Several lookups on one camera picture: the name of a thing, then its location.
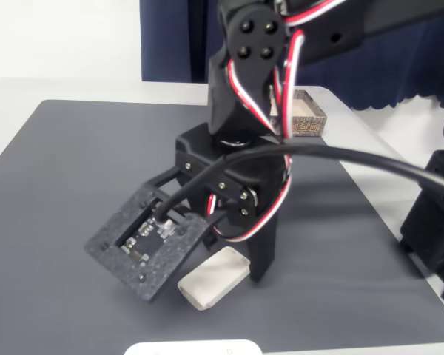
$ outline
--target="white wall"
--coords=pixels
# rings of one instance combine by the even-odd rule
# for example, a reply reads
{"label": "white wall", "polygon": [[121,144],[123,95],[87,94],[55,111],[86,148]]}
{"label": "white wall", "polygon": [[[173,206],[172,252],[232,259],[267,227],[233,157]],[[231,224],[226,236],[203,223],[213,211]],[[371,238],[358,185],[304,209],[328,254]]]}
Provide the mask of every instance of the white wall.
{"label": "white wall", "polygon": [[444,149],[444,109],[435,97],[355,113],[409,163],[424,167],[434,150]]}
{"label": "white wall", "polygon": [[140,81],[138,0],[0,0],[10,76]]}

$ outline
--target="black servo bracket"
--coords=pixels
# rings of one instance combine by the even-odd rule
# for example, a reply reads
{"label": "black servo bracket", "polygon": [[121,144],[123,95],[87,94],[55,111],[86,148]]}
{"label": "black servo bracket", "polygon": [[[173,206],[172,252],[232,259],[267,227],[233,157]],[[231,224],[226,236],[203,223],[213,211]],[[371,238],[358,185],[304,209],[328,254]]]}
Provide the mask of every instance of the black servo bracket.
{"label": "black servo bracket", "polygon": [[153,212],[168,195],[159,188],[180,174],[171,168],[143,184],[86,243],[85,251],[143,300],[151,301],[212,227],[208,218],[176,206],[165,224]]}

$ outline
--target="wire bundle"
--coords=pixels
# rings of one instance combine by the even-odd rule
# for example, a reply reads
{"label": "wire bundle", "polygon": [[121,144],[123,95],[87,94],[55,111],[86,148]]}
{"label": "wire bundle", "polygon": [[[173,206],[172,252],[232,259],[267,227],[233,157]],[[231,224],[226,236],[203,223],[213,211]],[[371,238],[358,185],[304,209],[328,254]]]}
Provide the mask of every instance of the wire bundle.
{"label": "wire bundle", "polygon": [[[310,10],[305,12],[306,15],[311,13],[310,19],[313,19],[317,16],[320,16],[322,13],[326,12],[326,7],[333,8],[332,1],[326,0],[322,4],[313,7]],[[292,21],[290,18],[285,18],[286,25],[288,27],[291,26],[291,23],[295,23],[296,21]],[[292,37],[289,42],[289,50],[288,56],[285,61],[285,73],[284,73],[284,83],[283,85],[280,82],[280,71],[278,67],[273,69],[273,81],[275,88],[275,99],[277,101],[278,107],[281,107],[281,130],[282,136],[284,139],[292,138],[292,106],[293,106],[293,95],[295,91],[295,82],[296,82],[296,73],[299,64],[299,57],[301,47],[304,43],[304,32],[302,30],[295,30],[292,33]],[[227,72],[229,76],[229,83],[233,88],[234,92],[237,94],[238,98],[243,102],[245,107],[254,115],[256,119],[258,119],[266,128],[270,130],[271,133],[276,135],[276,129],[271,125],[269,119],[266,117],[263,110],[255,103],[255,101],[250,97],[248,92],[243,88],[241,83],[238,80],[237,72],[235,70],[235,63],[231,59],[229,61],[229,65],[227,67]],[[259,231],[278,211],[278,209],[283,204],[285,197],[289,192],[289,187],[291,186],[292,177],[290,175],[290,167],[292,164],[292,159],[289,155],[284,156],[285,164],[286,164],[286,179],[280,189],[279,195],[273,201],[272,205],[268,208],[268,211],[263,214],[256,224],[251,227],[247,232],[243,233],[238,237],[226,237],[229,242],[241,242],[252,237],[257,231]],[[211,194],[207,201],[206,206],[206,214],[211,215],[214,213],[215,207],[217,206],[218,200],[215,194]],[[214,227],[214,230],[217,234],[224,237],[223,234]]]}

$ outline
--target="circuit board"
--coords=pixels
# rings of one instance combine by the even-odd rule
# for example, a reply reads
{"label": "circuit board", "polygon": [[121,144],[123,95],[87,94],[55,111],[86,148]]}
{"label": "circuit board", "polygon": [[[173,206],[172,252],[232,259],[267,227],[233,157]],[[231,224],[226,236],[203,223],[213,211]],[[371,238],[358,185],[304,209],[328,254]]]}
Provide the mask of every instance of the circuit board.
{"label": "circuit board", "polygon": [[149,218],[124,241],[120,249],[144,268],[167,238],[174,233],[175,227],[171,220],[158,226],[154,218]]}

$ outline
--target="screw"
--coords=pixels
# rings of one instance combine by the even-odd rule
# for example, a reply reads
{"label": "screw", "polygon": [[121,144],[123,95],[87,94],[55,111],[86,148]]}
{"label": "screw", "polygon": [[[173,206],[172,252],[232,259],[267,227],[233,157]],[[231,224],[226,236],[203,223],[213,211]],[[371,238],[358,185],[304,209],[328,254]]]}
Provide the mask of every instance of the screw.
{"label": "screw", "polygon": [[250,49],[248,47],[240,47],[238,50],[238,56],[242,59],[248,58],[250,55]]}
{"label": "screw", "polygon": [[253,22],[250,20],[242,22],[240,24],[240,30],[243,33],[250,33],[253,30]]}
{"label": "screw", "polygon": [[273,56],[273,50],[271,48],[263,48],[260,55],[263,59],[270,59]]}
{"label": "screw", "polygon": [[268,33],[269,35],[271,35],[276,32],[277,28],[278,28],[278,26],[276,25],[276,22],[269,22],[265,26],[265,32]]}

